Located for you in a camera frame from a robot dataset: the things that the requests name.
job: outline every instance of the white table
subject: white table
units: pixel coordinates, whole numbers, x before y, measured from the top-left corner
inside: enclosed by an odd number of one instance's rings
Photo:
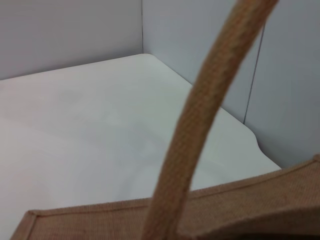
[[[30,209],[150,197],[190,88],[149,54],[0,81],[0,239]],[[220,109],[192,189],[278,169]]]

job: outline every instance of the white wall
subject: white wall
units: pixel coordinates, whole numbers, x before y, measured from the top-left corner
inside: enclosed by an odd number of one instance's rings
[[[234,3],[143,0],[144,51],[193,83]],[[319,0],[279,1],[266,23],[259,55],[256,42],[223,103],[281,167],[320,152],[319,13]]]
[[[245,125],[282,167],[320,152],[320,1],[279,1],[265,27]]]
[[[143,48],[190,83],[235,0],[143,0]],[[245,59],[223,103],[243,122],[260,37]]]
[[[141,0],[0,1],[0,80],[139,53]]]

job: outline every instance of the jute bag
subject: jute bag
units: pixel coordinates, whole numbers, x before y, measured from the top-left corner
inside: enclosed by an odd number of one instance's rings
[[[189,193],[214,116],[276,3],[240,0],[233,8],[186,101],[152,199],[31,210],[12,240],[318,239],[319,156]]]

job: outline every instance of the rope handle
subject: rope handle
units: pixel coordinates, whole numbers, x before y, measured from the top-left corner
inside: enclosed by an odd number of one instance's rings
[[[214,117],[238,68],[278,0],[239,0],[186,100],[166,153],[141,240],[177,239],[192,176]]]

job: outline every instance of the bag handle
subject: bag handle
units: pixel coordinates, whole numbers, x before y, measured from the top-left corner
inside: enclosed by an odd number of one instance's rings
[[[177,122],[141,240],[176,239],[200,153],[214,117],[278,0],[239,0],[204,61]]]

